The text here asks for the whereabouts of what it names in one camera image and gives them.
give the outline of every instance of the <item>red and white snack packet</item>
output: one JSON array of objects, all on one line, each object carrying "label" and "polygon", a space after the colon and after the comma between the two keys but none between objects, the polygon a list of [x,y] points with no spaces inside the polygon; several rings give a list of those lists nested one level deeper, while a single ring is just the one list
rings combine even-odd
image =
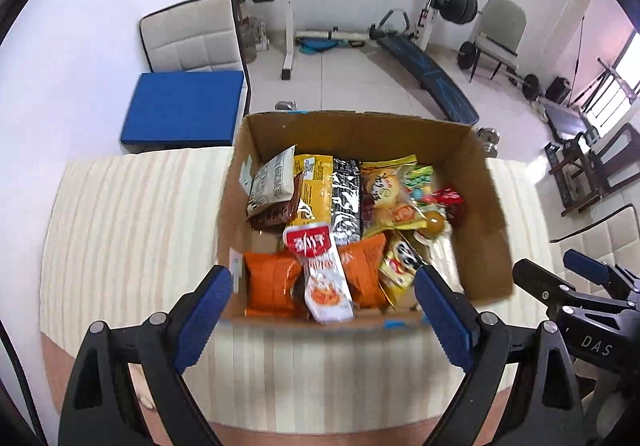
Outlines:
[{"label": "red and white snack packet", "polygon": [[318,323],[352,320],[351,293],[329,224],[289,226],[282,238],[305,268],[305,302],[314,319]]}]

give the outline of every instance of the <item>snack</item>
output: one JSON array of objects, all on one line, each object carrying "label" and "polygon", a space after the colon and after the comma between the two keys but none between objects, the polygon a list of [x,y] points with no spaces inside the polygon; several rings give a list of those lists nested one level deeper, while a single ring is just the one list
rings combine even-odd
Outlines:
[{"label": "snack", "polygon": [[385,244],[385,235],[380,233],[338,248],[351,297],[361,309],[386,305],[385,293],[380,288],[378,280],[378,267],[382,261]]},{"label": "snack", "polygon": [[246,252],[244,262],[249,270],[245,315],[306,316],[305,308],[297,304],[291,295],[302,265],[289,249],[276,253]]},{"label": "snack", "polygon": [[443,188],[433,192],[434,201],[444,206],[449,222],[456,224],[462,216],[462,203],[464,199],[452,188]]},{"label": "snack", "polygon": [[409,172],[404,178],[404,187],[418,208],[430,204],[433,190],[433,166],[422,166]]},{"label": "snack", "polygon": [[415,272],[422,261],[398,232],[389,238],[388,248],[380,264],[380,285],[392,307],[396,307],[404,293],[413,285]]},{"label": "snack", "polygon": [[267,164],[260,166],[251,185],[246,213],[249,217],[277,202],[293,197],[293,154],[295,145],[279,153]]},{"label": "snack", "polygon": [[427,219],[427,225],[420,232],[427,236],[438,236],[444,230],[445,217],[436,210],[428,210],[424,212],[424,218]]},{"label": "snack", "polygon": [[415,155],[410,155],[393,161],[362,163],[362,236],[426,225],[403,184],[404,176],[416,162]]},{"label": "snack", "polygon": [[289,226],[284,244],[305,269],[305,302],[318,323],[352,320],[351,294],[331,228],[326,222]]},{"label": "snack", "polygon": [[444,230],[435,238],[425,238],[422,233],[416,231],[412,236],[408,236],[408,241],[414,245],[415,240],[417,246],[421,245],[426,250],[426,252],[420,252],[420,248],[415,247],[424,261],[431,264],[444,278],[452,291],[464,294],[465,291],[458,275],[456,256],[453,253],[451,233],[451,224],[445,222]]},{"label": "snack", "polygon": [[298,211],[289,226],[312,222],[331,223],[332,182],[334,158],[328,155],[297,155],[296,174],[302,173],[302,190]]},{"label": "snack", "polygon": [[360,239],[360,170],[356,160],[334,157],[331,225],[336,246]]},{"label": "snack", "polygon": [[254,230],[263,230],[270,226],[288,224],[298,212],[300,202],[300,191],[302,190],[302,174],[299,173],[293,178],[293,196],[288,201],[272,204],[263,212],[249,218],[251,227]]}]

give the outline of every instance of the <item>yellow snack bag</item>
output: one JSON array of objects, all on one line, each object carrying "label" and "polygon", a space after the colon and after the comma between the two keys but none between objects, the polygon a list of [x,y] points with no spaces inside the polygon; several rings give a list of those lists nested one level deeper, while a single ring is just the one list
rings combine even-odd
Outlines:
[{"label": "yellow snack bag", "polygon": [[380,263],[380,287],[391,306],[398,309],[402,298],[414,284],[415,272],[422,265],[415,249],[400,235],[393,232],[385,256]]},{"label": "yellow snack bag", "polygon": [[302,173],[300,202],[295,218],[287,226],[303,226],[312,222],[331,225],[334,158],[330,155],[296,155],[294,174]]},{"label": "yellow snack bag", "polygon": [[416,163],[416,156],[409,155],[360,165],[363,238],[385,230],[416,230],[427,225],[404,186],[405,176],[414,170]]}]

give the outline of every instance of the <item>window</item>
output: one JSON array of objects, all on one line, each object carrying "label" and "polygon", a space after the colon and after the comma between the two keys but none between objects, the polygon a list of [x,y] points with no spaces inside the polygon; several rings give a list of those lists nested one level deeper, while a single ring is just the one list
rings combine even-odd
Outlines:
[{"label": "window", "polygon": [[[634,32],[613,68],[630,87],[640,89],[640,34]],[[586,103],[585,114],[604,136],[631,108],[631,103],[612,76],[608,76]]]}]

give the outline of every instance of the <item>silver snack packet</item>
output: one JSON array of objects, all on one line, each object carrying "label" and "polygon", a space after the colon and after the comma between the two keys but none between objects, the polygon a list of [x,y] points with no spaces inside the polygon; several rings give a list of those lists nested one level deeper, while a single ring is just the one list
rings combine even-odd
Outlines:
[{"label": "silver snack packet", "polygon": [[332,233],[337,246],[360,240],[360,169],[356,160],[334,157]]}]

